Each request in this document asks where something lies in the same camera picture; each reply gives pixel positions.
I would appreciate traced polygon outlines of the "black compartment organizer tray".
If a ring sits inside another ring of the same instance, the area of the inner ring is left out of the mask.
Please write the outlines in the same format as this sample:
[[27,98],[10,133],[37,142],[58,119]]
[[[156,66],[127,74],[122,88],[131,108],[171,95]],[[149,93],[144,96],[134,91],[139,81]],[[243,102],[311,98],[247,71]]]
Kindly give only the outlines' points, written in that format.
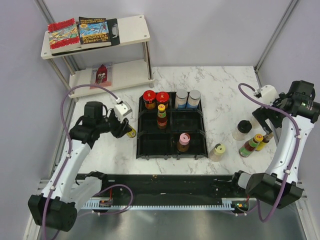
[[[208,157],[208,147],[203,106],[197,108],[174,108],[176,92],[171,91],[166,110],[167,126],[158,128],[157,109],[147,109],[143,97],[139,97],[137,125],[137,159],[201,159]],[[182,133],[190,135],[189,148],[180,152],[177,144]]]

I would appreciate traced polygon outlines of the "blue label clear jar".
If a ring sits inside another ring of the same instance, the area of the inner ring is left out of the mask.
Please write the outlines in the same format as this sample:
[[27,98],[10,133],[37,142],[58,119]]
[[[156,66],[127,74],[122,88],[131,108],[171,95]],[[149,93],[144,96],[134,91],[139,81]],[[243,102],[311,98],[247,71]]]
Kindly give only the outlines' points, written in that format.
[[198,90],[191,90],[188,95],[186,108],[196,109],[201,99],[201,93]]

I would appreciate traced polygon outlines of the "red lid sauce jar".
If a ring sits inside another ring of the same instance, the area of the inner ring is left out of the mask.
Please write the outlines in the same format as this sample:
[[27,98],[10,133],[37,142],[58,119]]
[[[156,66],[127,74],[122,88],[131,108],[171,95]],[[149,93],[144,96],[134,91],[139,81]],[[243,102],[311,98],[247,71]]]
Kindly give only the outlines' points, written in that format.
[[153,110],[156,107],[156,93],[153,90],[146,90],[142,98],[148,110]]

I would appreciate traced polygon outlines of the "white two-tier shelf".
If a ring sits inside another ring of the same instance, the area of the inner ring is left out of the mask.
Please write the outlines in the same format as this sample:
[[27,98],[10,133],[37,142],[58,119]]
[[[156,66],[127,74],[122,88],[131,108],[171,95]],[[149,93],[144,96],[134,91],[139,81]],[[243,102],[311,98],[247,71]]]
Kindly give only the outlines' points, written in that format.
[[70,94],[79,98],[101,93],[98,88],[89,88],[92,67],[107,62],[113,63],[111,91],[142,85],[154,86],[151,65],[151,39],[144,15],[136,15],[117,20],[119,44],[96,49],[69,51],[60,56],[52,55],[49,35],[44,34],[40,56],[50,63],[67,90],[80,86]]

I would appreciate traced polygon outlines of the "pink lid spice jar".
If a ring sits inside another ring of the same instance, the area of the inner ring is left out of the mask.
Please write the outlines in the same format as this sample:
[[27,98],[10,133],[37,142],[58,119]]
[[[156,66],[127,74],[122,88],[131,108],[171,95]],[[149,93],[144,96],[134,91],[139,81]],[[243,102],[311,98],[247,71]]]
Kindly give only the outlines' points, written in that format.
[[177,141],[177,150],[182,153],[186,152],[190,146],[190,139],[191,137],[188,133],[182,133]]

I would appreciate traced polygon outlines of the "yellow cap sauce bottle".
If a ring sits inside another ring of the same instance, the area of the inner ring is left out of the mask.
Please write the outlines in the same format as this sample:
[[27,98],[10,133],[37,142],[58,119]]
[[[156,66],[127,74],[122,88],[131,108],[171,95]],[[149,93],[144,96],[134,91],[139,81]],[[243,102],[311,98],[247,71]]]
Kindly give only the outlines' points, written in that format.
[[164,104],[159,104],[157,109],[157,126],[159,129],[165,129],[168,124],[166,106]]

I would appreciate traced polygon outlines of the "clear jar grey lid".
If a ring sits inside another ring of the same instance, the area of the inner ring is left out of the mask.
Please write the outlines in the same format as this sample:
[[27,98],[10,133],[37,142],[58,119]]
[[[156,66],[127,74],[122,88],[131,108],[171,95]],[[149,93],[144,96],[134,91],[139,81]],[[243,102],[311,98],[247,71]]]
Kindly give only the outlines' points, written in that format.
[[178,89],[175,94],[175,109],[184,109],[187,104],[188,92],[184,89]]

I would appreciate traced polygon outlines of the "small yellow label bottle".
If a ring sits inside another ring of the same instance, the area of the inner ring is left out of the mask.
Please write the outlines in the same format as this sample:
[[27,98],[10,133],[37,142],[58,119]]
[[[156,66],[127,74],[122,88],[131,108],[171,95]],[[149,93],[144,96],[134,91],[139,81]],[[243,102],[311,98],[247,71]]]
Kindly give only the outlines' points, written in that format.
[[136,135],[137,135],[137,132],[136,130],[131,126],[131,125],[128,125],[127,126],[127,129],[128,129],[128,132],[126,133],[126,135],[129,137],[129,138],[134,138]]

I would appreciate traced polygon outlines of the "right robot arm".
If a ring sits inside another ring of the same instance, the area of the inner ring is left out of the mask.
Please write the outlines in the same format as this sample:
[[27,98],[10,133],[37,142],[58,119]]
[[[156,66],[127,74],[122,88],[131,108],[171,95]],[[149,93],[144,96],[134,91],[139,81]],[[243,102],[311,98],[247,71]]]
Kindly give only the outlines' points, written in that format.
[[281,129],[280,139],[270,165],[262,173],[239,171],[229,191],[235,197],[244,193],[271,206],[282,209],[302,196],[298,187],[298,171],[307,138],[320,116],[320,104],[315,102],[314,84],[304,80],[293,81],[288,92],[278,93],[272,85],[253,90],[246,98],[259,105],[252,116],[270,134]]

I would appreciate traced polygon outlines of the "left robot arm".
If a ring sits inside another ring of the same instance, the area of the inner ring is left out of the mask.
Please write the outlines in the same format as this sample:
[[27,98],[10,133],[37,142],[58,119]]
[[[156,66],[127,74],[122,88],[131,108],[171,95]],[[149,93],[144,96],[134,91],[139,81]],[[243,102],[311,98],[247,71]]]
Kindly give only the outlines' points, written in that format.
[[32,195],[28,208],[36,225],[68,232],[75,224],[79,210],[94,195],[106,196],[110,185],[102,172],[90,172],[84,182],[73,188],[82,163],[101,134],[111,133],[121,138],[133,131],[127,115],[132,112],[127,102],[114,108],[98,101],[89,101],[84,114],[68,130],[68,149],[62,155],[55,172],[39,195]]

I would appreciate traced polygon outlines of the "green label sauce bottle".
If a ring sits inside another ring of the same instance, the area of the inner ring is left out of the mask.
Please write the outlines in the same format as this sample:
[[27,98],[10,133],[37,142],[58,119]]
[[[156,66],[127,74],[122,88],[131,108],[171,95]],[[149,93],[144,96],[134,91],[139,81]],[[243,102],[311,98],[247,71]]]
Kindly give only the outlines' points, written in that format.
[[262,134],[256,134],[254,137],[244,143],[244,145],[238,150],[239,154],[246,158],[249,157],[263,141],[264,136]]

